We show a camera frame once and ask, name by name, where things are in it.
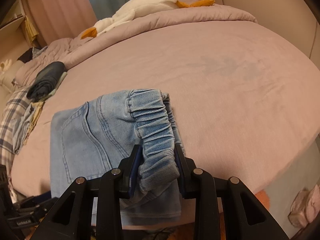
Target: white plush toy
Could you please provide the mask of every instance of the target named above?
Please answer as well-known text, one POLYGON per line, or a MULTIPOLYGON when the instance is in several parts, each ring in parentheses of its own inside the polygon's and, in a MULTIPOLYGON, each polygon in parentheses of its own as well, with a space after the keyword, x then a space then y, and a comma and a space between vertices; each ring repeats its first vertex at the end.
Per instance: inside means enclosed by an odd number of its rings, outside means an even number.
POLYGON ((179 8, 177 0, 130 0, 125 3, 111 18, 98 21, 87 29, 81 38, 99 36, 114 27, 148 14, 179 8))
POLYGON ((3 61, 0 63, 0 70, 3 72, 7 71, 9 67, 12 65, 12 59, 7 59, 6 61, 3 61))

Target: jeans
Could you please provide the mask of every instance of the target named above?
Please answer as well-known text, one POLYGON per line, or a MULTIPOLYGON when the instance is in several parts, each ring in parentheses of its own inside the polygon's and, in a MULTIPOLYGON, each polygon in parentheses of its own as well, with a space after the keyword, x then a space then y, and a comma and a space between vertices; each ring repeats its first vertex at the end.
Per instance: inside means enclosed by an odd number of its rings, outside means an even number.
POLYGON ((169 95, 160 90, 123 90, 58 112, 51 122, 52 196, 61 196, 79 176, 93 179, 118 167, 141 144, 144 163, 134 196, 120 201, 124 224, 140 223, 132 218, 158 223, 179 217, 175 143, 181 140, 169 95))

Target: folded dark clothing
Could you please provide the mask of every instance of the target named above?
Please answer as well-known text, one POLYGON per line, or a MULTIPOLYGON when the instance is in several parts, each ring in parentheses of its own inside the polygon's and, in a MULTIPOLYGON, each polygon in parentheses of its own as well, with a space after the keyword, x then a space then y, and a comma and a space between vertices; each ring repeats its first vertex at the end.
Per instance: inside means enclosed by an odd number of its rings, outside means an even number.
POLYGON ((47 96, 55 89, 62 73, 67 71, 65 65, 60 61, 55 61, 47 65, 36 76, 36 80, 30 87, 27 98, 34 99, 35 102, 47 96))
POLYGON ((21 60, 23 63, 27 63, 32 60, 32 50, 33 48, 28 49, 25 53, 23 53, 17 60, 21 60))

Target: folded clothes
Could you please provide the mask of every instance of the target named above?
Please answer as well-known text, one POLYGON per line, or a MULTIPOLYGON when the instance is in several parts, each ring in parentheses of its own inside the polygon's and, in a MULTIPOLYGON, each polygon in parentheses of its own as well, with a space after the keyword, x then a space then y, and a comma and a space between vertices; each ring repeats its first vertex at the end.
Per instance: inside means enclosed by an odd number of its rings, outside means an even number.
MULTIPOLYGON (((122 221, 175 220, 181 213, 175 143, 182 144, 169 95, 160 90, 123 90, 58 112, 51 121, 51 194, 60 197, 79 176, 102 176, 141 144, 144 163, 134 196, 120 201, 122 221)), ((96 208, 95 201, 93 224, 96 208)))
POLYGON ((32 121, 33 114, 34 114, 34 108, 30 104, 23 116, 10 121, 9 128, 12 129, 13 154, 19 153, 22 147, 25 134, 27 133, 28 127, 32 121))
POLYGON ((34 111, 33 111, 32 120, 31 120, 31 122, 29 124, 29 127, 27 129, 27 132, 25 134, 23 134, 23 137, 22 137, 23 138, 23 141, 22 141, 23 145, 27 144, 29 135, 33 131, 33 129, 35 128, 35 126, 36 126, 36 124, 38 122, 38 119, 39 119, 40 114, 42 112, 43 105, 44 105, 44 101, 43 102, 31 103, 31 106, 33 107, 34 111))
POLYGON ((36 80, 27 93, 27 98, 34 99, 37 102, 47 96, 55 89, 61 75, 66 71, 65 65, 60 61, 47 65, 36 76, 36 80))
POLYGON ((52 90, 47 96, 41 98, 41 99, 39 100, 39 102, 46 101, 48 98, 54 96, 54 94, 56 93, 57 89, 59 88, 59 86, 61 85, 62 81, 65 79, 65 77, 67 76, 67 74, 68 74, 67 72, 63 72, 62 75, 61 75, 61 77, 59 78, 59 81, 58 81, 55 89, 52 90))

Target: plaid shirt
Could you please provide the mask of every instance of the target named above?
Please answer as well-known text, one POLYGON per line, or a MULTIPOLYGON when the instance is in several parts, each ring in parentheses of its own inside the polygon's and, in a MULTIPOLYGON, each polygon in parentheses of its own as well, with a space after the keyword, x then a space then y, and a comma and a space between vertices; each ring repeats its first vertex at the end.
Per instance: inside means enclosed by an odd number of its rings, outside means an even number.
POLYGON ((0 164, 6 166, 9 178, 14 159, 12 129, 9 127, 9 123, 13 119, 22 117, 31 103, 31 101, 27 99, 28 90, 29 87, 24 87, 12 94, 4 108, 2 122, 0 124, 0 164))

